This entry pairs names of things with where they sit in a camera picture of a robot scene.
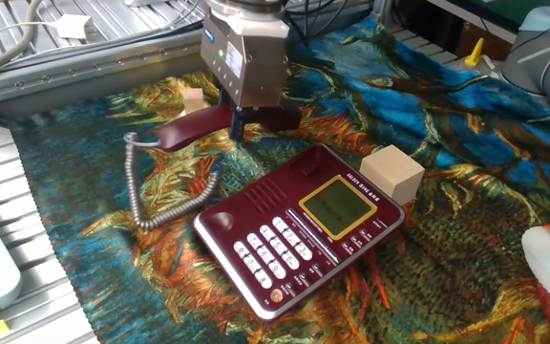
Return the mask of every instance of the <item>white cable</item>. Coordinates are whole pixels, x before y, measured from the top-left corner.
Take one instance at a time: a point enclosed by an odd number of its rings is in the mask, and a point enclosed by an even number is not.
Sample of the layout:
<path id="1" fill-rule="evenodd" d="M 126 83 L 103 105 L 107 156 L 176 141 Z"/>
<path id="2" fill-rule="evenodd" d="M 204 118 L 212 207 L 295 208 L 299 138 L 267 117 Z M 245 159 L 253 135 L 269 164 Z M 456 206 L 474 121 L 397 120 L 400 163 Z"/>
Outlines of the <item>white cable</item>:
<path id="1" fill-rule="evenodd" d="M 550 52 L 550 47 L 547 47 L 547 48 L 544 48 L 542 49 L 541 51 L 537 51 L 533 54 L 530 54 L 530 55 L 527 55 L 525 56 L 524 58 L 521 58 L 519 61 L 517 61 L 517 63 L 523 63 L 525 61 L 529 61 L 531 60 L 532 58 L 535 58 L 535 57 L 538 57 L 542 54 L 546 54 L 546 53 L 549 53 Z"/>
<path id="2" fill-rule="evenodd" d="M 485 61 L 489 69 L 491 69 L 492 71 L 496 68 L 496 65 L 494 64 L 494 62 L 492 62 L 492 59 L 489 58 L 488 55 L 481 55 L 480 58 Z"/>
<path id="3" fill-rule="evenodd" d="M 18 23 L 14 25 L 7 26 L 5 28 L 1 28 L 0 32 L 4 32 L 5 30 L 25 26 L 25 25 L 48 25 L 48 26 L 54 26 L 54 23 L 47 23 L 47 22 L 29 22 L 29 23 Z"/>
<path id="4" fill-rule="evenodd" d="M 126 135 L 123 138 L 124 138 L 125 142 L 131 143 L 136 147 L 158 147 L 158 146 L 160 146 L 160 142 L 137 142 L 137 141 L 134 141 L 132 138 L 127 138 Z"/>

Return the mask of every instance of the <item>metal grate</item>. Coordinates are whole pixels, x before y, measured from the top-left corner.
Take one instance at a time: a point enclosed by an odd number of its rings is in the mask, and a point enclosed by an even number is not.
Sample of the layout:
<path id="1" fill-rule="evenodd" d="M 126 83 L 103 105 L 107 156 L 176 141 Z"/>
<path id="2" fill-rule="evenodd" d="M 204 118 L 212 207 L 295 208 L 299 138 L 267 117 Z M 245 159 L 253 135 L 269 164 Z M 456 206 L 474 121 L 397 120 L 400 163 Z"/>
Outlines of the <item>metal grate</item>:
<path id="1" fill-rule="evenodd" d="M 21 270 L 22 290 L 0 311 L 0 343 L 97 343 L 33 202 L 18 151 L 0 128 L 0 237 Z"/>
<path id="2" fill-rule="evenodd" d="M 59 38 L 55 28 L 40 25 L 37 26 L 35 39 L 30 47 L 19 58 L 164 28 L 186 15 L 192 9 L 194 1 L 197 0 L 174 0 L 155 5 L 128 7 L 121 0 L 44 0 L 34 20 L 55 22 L 63 14 L 89 15 L 95 22 L 96 34 L 85 40 Z M 0 29 L 24 22 L 30 2 L 0 2 Z M 203 16 L 201 6 L 197 6 L 179 26 L 201 20 Z M 0 54 L 13 48 L 22 34 L 22 27 L 0 32 Z"/>

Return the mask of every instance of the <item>lcd screen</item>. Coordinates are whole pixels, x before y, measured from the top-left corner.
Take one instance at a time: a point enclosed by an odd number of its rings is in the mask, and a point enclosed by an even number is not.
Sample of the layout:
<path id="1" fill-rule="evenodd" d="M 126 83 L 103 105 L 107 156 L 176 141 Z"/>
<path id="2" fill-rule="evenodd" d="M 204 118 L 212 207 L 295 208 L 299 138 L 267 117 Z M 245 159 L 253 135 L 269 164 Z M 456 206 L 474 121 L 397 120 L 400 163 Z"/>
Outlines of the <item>lcd screen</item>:
<path id="1" fill-rule="evenodd" d="M 301 206 L 333 239 L 345 235 L 376 210 L 358 190 L 340 177 L 303 199 Z"/>

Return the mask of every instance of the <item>wooden block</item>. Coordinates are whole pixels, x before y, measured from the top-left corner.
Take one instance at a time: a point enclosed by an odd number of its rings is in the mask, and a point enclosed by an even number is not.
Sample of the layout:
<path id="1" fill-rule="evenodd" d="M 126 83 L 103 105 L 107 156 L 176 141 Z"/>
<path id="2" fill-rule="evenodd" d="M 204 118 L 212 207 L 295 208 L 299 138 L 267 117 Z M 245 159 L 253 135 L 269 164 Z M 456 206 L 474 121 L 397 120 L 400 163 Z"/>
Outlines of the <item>wooden block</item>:
<path id="1" fill-rule="evenodd" d="M 205 102 L 202 98 L 202 89 L 185 89 L 183 90 L 183 102 L 186 115 L 197 110 L 205 108 Z"/>
<path id="2" fill-rule="evenodd" d="M 362 159 L 360 173 L 398 204 L 415 198 L 425 169 L 394 145 Z"/>

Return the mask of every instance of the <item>metal rack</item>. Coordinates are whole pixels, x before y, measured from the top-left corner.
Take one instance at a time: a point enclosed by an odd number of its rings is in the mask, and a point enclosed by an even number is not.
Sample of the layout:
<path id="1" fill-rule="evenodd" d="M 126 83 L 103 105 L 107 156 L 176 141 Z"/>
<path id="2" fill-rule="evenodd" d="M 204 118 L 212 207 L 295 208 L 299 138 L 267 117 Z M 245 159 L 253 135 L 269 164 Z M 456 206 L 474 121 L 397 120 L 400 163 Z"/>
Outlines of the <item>metal rack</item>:
<path id="1" fill-rule="evenodd" d="M 172 33 L 184 24 L 200 21 L 204 16 L 201 6 L 183 23 L 168 29 L 168 23 L 190 11 L 193 1 L 201 0 L 172 0 L 137 8 L 122 0 L 44 0 L 38 11 L 40 20 L 54 21 L 64 13 L 90 15 L 97 35 L 85 41 L 60 39 L 54 29 L 38 27 L 26 55 L 0 69 L 0 118 L 23 117 L 205 69 L 199 56 L 201 30 Z M 316 25 L 327 22 L 342 2 L 336 0 Z M 318 4 L 319 0 L 310 1 L 311 7 Z M 303 6 L 302 0 L 287 5 L 294 10 Z M 21 20 L 27 7 L 25 0 L 0 3 L 0 28 Z M 361 20 L 371 7 L 370 0 L 349 0 L 329 29 Z M 0 54 L 13 46 L 21 32 L 20 28 L 0 32 Z"/>

